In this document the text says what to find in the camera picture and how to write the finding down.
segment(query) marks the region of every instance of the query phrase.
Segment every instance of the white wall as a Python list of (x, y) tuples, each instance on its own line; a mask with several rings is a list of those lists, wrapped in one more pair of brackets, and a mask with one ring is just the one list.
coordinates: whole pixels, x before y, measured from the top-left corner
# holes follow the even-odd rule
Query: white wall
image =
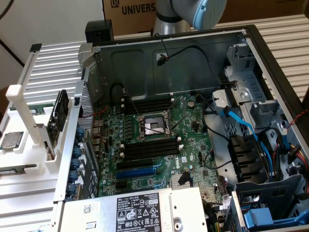
[[(8, 2), (0, 0), (0, 12)], [(0, 38), (25, 63), (32, 44), (84, 41), (87, 22), (101, 19), (102, 0), (15, 0), (0, 21)], [(2, 89), (17, 82), (21, 69), (2, 47), (0, 53)]]

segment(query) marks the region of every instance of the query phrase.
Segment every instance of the white slatted surface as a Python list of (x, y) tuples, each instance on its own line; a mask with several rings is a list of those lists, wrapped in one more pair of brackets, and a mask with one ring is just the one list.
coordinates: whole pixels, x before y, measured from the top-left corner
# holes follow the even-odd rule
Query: white slatted surface
[[(309, 86), (309, 20), (304, 15), (218, 24), (216, 28), (255, 24), (296, 94), (303, 99)], [(149, 33), (116, 36), (115, 39), (147, 37)], [(81, 78), (78, 50), (82, 43), (43, 46), (25, 90), (28, 103), (54, 102), (58, 91), (73, 97)]]
[(246, 24), (256, 25), (302, 101), (309, 86), (309, 19), (304, 15), (294, 15), (218, 24), (216, 28)]

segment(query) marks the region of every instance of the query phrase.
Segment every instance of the warning label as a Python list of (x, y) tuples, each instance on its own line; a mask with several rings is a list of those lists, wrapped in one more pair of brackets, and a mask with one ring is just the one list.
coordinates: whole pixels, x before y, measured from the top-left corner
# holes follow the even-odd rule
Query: warning label
[(160, 232), (159, 194), (117, 199), (117, 232)]

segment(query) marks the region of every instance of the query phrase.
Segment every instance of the motherboard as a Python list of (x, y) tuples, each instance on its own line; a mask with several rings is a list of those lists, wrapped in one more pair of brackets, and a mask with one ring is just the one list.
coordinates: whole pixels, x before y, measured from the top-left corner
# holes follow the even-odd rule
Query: motherboard
[[(154, 101), (155, 112), (153, 103), (138, 101), (96, 109), (92, 142), (100, 163), (98, 196), (191, 186), (199, 187), (208, 202), (221, 201), (217, 171), (205, 167), (205, 162), (215, 167), (215, 161), (205, 159), (211, 142), (202, 124), (203, 100), (185, 94)], [(180, 185), (184, 173), (191, 181)]]

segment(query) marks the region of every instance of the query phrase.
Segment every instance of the green circuit board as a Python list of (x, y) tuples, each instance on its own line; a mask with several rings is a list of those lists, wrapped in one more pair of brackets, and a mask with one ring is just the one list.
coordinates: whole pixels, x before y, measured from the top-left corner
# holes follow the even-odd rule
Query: green circuit board
[[(213, 186), (218, 181), (217, 171), (209, 170), (204, 165), (201, 165), (198, 158), (200, 152), (204, 160), (205, 156), (211, 150), (209, 136), (207, 133), (202, 132), (201, 103), (196, 103), (195, 96), (190, 96), (189, 94), (176, 95), (174, 99), (176, 102), (169, 114), (171, 126), (186, 115), (172, 130), (174, 135), (152, 135), (145, 137), (145, 140), (160, 138), (175, 139), (175, 136), (177, 136), (182, 139), (183, 149), (178, 155), (153, 158), (154, 165), (161, 164), (157, 168), (156, 174), (126, 178), (127, 189), (116, 189), (115, 187), (115, 182), (124, 180), (116, 179), (116, 164), (122, 162), (119, 156), (121, 140), (127, 143), (141, 142), (139, 138), (139, 122), (136, 120), (138, 115), (125, 116), (118, 107), (110, 108), (109, 106), (103, 105), (99, 109), (96, 109), (97, 112), (104, 111), (100, 117), (97, 116), (93, 129), (93, 145), (100, 163), (99, 197), (121, 194), (131, 190), (170, 188), (171, 178), (174, 175), (180, 175), (184, 171), (189, 170), (193, 179), (193, 186), (200, 188), (202, 197), (211, 202), (222, 200), (220, 192), (215, 192)], [(190, 109), (187, 105), (190, 100), (195, 102), (193, 109)], [(198, 122), (199, 126), (197, 130), (192, 128), (192, 121)], [(130, 139), (128, 139), (126, 131), (128, 123), (132, 125), (132, 133), (129, 135)], [(108, 143), (109, 138), (112, 138), (112, 144), (108, 145), (108, 152), (105, 152), (106, 143)], [(212, 158), (208, 158), (206, 162), (210, 166), (215, 166), (214, 159)]]

